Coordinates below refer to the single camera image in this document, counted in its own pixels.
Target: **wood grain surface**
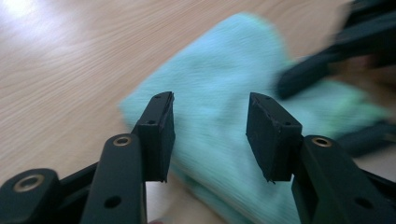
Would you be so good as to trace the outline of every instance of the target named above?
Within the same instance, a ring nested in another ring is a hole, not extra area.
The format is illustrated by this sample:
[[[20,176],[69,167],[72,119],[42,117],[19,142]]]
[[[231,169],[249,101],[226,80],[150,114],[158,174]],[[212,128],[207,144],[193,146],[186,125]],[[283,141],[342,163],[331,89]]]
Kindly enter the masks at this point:
[[[219,21],[272,21],[293,57],[324,47],[346,0],[3,0],[0,3],[0,184],[48,167],[60,178],[127,133],[118,103]],[[221,223],[174,177],[148,184],[148,217]]]

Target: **screw hole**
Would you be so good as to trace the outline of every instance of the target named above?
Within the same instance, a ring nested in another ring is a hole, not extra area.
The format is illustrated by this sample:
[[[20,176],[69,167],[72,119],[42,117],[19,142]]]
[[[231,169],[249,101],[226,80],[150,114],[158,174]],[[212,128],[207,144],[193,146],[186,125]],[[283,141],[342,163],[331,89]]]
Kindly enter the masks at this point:
[[[316,137],[312,139],[312,142],[315,143],[316,145],[320,146],[320,147],[331,147],[332,146],[332,142],[325,139],[325,138],[321,138],[321,137]]]
[[[131,142],[132,142],[132,139],[130,137],[123,136],[123,137],[119,137],[116,140],[114,140],[113,144],[116,147],[124,147],[124,146],[129,145]]]
[[[372,209],[373,208],[373,204],[370,203],[370,201],[368,201],[367,199],[356,198],[355,199],[355,203],[357,203],[358,205],[360,205],[360,206],[362,206],[363,208],[366,208],[366,209]]]
[[[14,190],[16,192],[26,192],[37,188],[43,183],[43,181],[43,175],[28,175],[15,184]]]
[[[105,208],[115,208],[121,203],[121,198],[119,196],[113,196],[105,201]]]

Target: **light wood surface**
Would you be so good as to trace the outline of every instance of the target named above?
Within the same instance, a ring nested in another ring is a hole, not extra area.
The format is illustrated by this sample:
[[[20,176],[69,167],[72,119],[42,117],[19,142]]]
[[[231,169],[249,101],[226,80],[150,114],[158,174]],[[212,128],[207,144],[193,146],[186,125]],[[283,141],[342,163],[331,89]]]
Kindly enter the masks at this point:
[[[60,178],[128,133],[118,103],[213,25],[247,11],[272,21],[293,57],[325,46],[347,0],[3,0],[0,184],[48,167]],[[221,223],[176,179],[148,184],[148,217]]]

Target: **cloth fold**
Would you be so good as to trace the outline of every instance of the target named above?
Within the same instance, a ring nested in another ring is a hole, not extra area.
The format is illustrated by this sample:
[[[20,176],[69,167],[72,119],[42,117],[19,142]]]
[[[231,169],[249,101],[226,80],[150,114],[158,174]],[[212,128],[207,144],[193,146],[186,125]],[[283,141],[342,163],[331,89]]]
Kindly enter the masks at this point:
[[[249,94],[276,99],[277,75],[290,65],[275,27],[239,13],[162,65],[120,110],[132,129],[153,95],[173,91],[174,174],[229,223],[299,223],[291,183],[265,181],[245,135]],[[387,115],[365,98],[346,84],[323,80],[279,102],[303,124],[303,135],[335,138]]]

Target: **mint green towel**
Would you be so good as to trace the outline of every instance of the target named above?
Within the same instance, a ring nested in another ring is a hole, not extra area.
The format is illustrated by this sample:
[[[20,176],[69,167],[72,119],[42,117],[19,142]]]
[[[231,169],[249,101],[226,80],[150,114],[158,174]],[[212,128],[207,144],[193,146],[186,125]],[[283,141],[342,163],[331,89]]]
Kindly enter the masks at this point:
[[[299,223],[289,182],[267,183],[245,136],[252,91],[274,95],[290,65],[273,25],[253,15],[222,21],[161,66],[120,103],[132,129],[156,93],[175,93],[177,139],[171,168],[229,223]],[[385,111],[363,92],[322,81],[280,102],[304,135],[336,137],[373,123]]]

